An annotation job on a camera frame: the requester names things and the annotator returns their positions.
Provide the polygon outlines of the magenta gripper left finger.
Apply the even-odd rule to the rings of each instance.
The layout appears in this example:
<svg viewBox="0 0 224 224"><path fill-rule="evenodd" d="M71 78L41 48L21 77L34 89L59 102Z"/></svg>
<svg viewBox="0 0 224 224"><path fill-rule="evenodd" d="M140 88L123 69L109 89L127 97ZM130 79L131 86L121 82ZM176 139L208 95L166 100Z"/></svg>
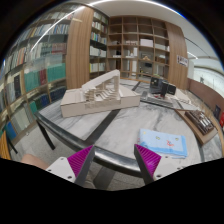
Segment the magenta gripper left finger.
<svg viewBox="0 0 224 224"><path fill-rule="evenodd" d="M67 160L69 165L75 174L75 184L83 186L90 168L90 165L95 157L94 146L88 146L72 156L68 157Z"/></svg>

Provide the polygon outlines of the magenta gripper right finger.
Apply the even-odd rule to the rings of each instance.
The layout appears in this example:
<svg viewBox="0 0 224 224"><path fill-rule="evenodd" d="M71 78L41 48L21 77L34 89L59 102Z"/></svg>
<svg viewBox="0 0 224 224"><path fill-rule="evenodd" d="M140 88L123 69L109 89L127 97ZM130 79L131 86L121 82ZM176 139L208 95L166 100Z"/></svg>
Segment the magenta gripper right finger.
<svg viewBox="0 0 224 224"><path fill-rule="evenodd" d="M134 155L144 183L146 185L152 183L154 181L153 175L161 160L161 156L138 144L134 145Z"/></svg>

